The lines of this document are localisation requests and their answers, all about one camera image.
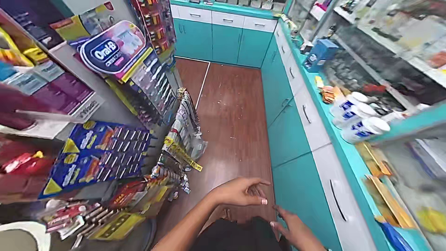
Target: purple product box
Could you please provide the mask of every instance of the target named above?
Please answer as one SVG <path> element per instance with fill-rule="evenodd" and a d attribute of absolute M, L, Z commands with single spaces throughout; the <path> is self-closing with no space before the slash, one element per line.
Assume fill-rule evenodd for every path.
<path fill-rule="evenodd" d="M 32 96 L 40 102 L 64 114 L 70 114 L 80 105 L 77 100 L 62 92 L 61 89 L 50 84 L 42 87 Z"/>
<path fill-rule="evenodd" d="M 93 92 L 86 84 L 70 73 L 62 74 L 60 77 L 51 81 L 51 85 L 61 89 L 64 93 L 79 102 L 82 102 Z"/>

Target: blue box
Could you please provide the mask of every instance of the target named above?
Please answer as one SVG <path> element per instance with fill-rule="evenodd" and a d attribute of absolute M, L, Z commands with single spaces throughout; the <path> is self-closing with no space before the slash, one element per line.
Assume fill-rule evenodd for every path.
<path fill-rule="evenodd" d="M 307 72 L 319 72 L 325 61 L 334 57 L 339 47 L 328 39 L 319 39 L 303 62 Z"/>

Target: oral-b display sign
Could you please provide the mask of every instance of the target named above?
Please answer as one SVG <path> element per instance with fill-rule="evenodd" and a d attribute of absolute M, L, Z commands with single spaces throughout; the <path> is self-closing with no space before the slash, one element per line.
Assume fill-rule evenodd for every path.
<path fill-rule="evenodd" d="M 144 53 L 146 41 L 141 30 L 129 21 L 121 21 L 85 42 L 80 55 L 94 71 L 116 74 L 132 66 Z"/>

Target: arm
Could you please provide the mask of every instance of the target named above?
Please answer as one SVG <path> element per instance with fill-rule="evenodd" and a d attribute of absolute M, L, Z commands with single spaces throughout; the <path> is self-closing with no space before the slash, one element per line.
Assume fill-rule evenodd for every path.
<path fill-rule="evenodd" d="M 266 205 L 268 201 L 258 184 L 270 185 L 259 178 L 237 178 L 214 188 L 155 245 L 152 251 L 189 250 L 211 213 L 220 204 Z"/>
<path fill-rule="evenodd" d="M 297 215 L 277 205 L 274 206 L 274 209 L 285 221 L 288 229 L 285 229 L 278 222 L 271 222 L 271 227 L 282 233 L 293 246 L 300 251 L 326 251 L 318 238 L 311 232 L 311 229 Z"/>

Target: white drawer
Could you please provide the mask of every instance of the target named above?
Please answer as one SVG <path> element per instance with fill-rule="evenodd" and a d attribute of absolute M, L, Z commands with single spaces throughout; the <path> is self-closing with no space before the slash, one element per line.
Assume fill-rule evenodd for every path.
<path fill-rule="evenodd" d="M 367 223 L 356 203 L 333 145 L 317 149 L 313 152 L 313 158 L 342 250 L 376 251 Z"/>
<path fill-rule="evenodd" d="M 212 23 L 216 25 L 225 25 L 243 28 L 243 21 L 245 17 L 235 14 L 223 13 L 223 12 L 212 12 Z"/>
<path fill-rule="evenodd" d="M 172 18 L 180 18 L 180 13 L 178 12 L 178 5 L 170 5 L 170 11 L 172 12 Z"/>
<path fill-rule="evenodd" d="M 178 6 L 180 19 L 192 20 L 203 23 L 212 23 L 212 11 L 186 6 Z"/>
<path fill-rule="evenodd" d="M 300 89 L 305 86 L 305 81 L 302 77 L 299 67 L 296 64 L 293 53 L 291 53 L 288 56 L 288 59 L 285 60 L 284 67 L 286 70 L 286 75 L 288 77 L 289 85 L 291 86 L 291 91 L 293 92 L 293 96 L 295 96 L 300 91 Z"/>
<path fill-rule="evenodd" d="M 291 54 L 291 50 L 286 41 L 285 35 L 282 31 L 280 25 L 277 26 L 274 31 L 274 36 L 276 36 L 277 47 L 279 48 L 280 56 L 282 57 L 282 61 L 285 64 L 285 61 L 288 59 L 288 56 Z"/>
<path fill-rule="evenodd" d="M 276 28 L 277 20 L 262 19 L 257 17 L 245 17 L 243 29 L 255 29 L 273 32 Z"/>
<path fill-rule="evenodd" d="M 330 137 L 305 84 L 299 89 L 294 100 L 296 101 L 297 110 L 301 117 L 310 149 L 314 151 L 330 144 Z"/>

